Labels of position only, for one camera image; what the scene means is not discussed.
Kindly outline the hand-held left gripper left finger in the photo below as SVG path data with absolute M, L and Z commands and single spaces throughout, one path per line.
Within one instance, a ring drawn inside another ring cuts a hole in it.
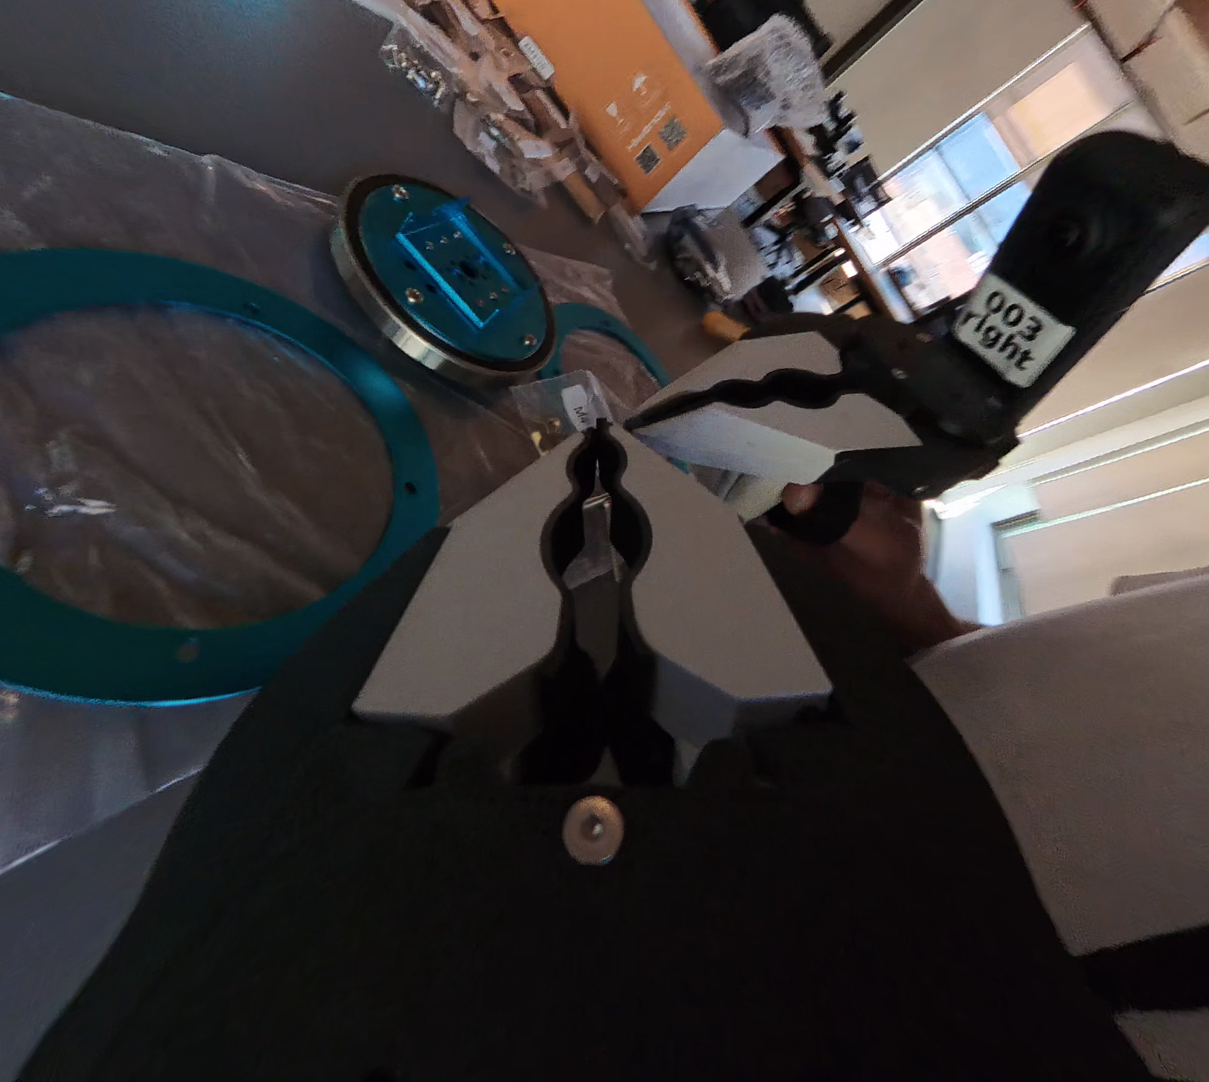
M 602 428 L 575 435 L 446 530 L 355 698 L 427 739 L 420 784 L 570 786 L 606 759 L 597 667 L 566 574 L 590 544 Z

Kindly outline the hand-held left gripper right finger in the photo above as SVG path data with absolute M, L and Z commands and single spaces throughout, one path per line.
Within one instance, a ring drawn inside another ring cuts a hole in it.
M 833 682 L 731 510 L 604 422 L 597 486 L 617 583 L 606 690 L 623 701 L 604 777 L 675 783 L 682 754 L 827 709 Z

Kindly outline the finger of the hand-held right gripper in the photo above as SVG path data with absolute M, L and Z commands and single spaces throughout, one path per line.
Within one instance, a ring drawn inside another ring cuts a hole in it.
M 676 379 L 626 428 L 844 430 L 841 367 L 823 335 L 748 335 Z
M 865 394 L 801 407 L 762 389 L 684 392 L 643 408 L 631 436 L 666 459 L 739 476 L 808 484 L 844 455 L 915 451 L 924 441 Z

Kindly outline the round bearing with blue bracket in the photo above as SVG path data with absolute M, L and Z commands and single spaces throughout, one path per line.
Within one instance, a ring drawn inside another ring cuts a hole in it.
M 330 253 L 385 342 L 446 382 L 511 386 L 553 358 L 539 276 L 467 199 L 396 174 L 362 179 L 340 199 Z

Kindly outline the large clear plastic bag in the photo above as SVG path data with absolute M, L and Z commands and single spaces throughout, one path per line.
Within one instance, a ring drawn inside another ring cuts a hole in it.
M 203 265 L 302 305 L 394 377 L 441 519 L 536 461 L 509 392 L 395 354 L 332 264 L 332 197 L 2 99 L 2 253 L 104 248 Z M 187 310 L 89 311 L 2 344 L 2 569 L 72 607 L 210 631 L 296 611 L 385 528 L 385 448 L 298 350 Z

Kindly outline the person's right forearm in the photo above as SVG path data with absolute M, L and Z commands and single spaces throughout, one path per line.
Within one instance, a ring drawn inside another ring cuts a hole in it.
M 985 626 L 956 616 L 928 578 L 927 540 L 919 534 L 857 534 L 842 542 L 846 583 L 908 655 L 980 632 Z

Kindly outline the person's right hand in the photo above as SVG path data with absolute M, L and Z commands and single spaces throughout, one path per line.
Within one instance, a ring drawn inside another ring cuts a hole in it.
M 852 525 L 837 543 L 789 540 L 869 607 L 910 608 L 933 588 L 925 574 L 923 510 L 884 486 L 865 485 Z

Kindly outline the clear bag with dark parts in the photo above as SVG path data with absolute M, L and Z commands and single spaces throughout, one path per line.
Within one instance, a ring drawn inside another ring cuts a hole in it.
M 711 309 L 738 305 L 768 277 L 763 253 L 734 208 L 672 212 L 663 248 L 674 275 Z

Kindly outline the large window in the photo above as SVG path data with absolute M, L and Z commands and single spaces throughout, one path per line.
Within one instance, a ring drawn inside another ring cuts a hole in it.
M 864 252 L 914 319 L 959 301 L 1054 157 L 1114 130 L 1167 139 L 1095 35 L 1078 31 L 884 178 Z

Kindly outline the plastic-wrapped dark bundle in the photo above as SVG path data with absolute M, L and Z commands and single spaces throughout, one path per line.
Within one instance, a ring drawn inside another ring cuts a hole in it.
M 769 17 L 705 63 L 703 75 L 744 138 L 771 129 L 808 133 L 828 120 L 827 86 L 808 33 L 788 16 Z

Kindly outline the pile of small hardware bags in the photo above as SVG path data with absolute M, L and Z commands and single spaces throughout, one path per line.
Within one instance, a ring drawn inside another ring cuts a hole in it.
M 648 230 L 556 94 L 551 66 L 491 0 L 407 0 L 379 57 L 512 193 L 544 208 L 561 191 L 589 223 L 650 259 Z

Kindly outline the orange cardboard box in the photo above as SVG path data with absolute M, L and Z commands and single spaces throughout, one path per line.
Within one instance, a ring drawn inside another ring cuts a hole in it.
M 637 213 L 723 211 L 779 165 L 711 86 L 687 0 L 490 0 L 551 63 L 551 89 Z

